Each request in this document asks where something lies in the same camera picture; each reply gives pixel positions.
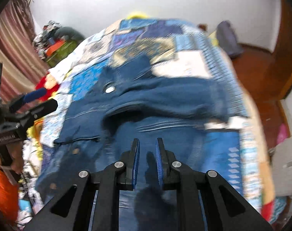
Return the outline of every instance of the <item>wooden floor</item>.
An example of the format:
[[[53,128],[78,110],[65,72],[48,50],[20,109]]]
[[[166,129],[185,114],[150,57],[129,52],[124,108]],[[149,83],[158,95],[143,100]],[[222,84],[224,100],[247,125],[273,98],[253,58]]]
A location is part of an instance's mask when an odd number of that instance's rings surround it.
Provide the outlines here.
[[[269,78],[273,63],[269,52],[251,47],[244,47],[244,53],[233,60],[239,80],[257,105],[269,149],[276,146],[279,127],[284,122],[276,95],[273,94],[275,81]]]

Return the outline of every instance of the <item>red cloth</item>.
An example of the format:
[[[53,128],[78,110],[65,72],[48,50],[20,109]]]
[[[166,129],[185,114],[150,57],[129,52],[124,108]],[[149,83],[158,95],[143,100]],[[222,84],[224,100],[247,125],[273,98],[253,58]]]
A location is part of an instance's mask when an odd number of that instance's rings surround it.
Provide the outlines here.
[[[261,208],[261,216],[266,220],[270,221],[272,214],[273,214],[273,208],[274,208],[274,201],[271,201],[270,203],[263,205]]]
[[[47,75],[45,75],[44,77],[42,77],[42,79],[37,83],[35,89],[44,88],[44,85],[46,83],[46,76]],[[39,100],[42,101],[42,102],[48,100],[51,97],[52,93],[53,92],[56,92],[58,89],[59,89],[59,84],[56,84],[51,89],[47,89],[47,93],[44,96],[40,97]]]

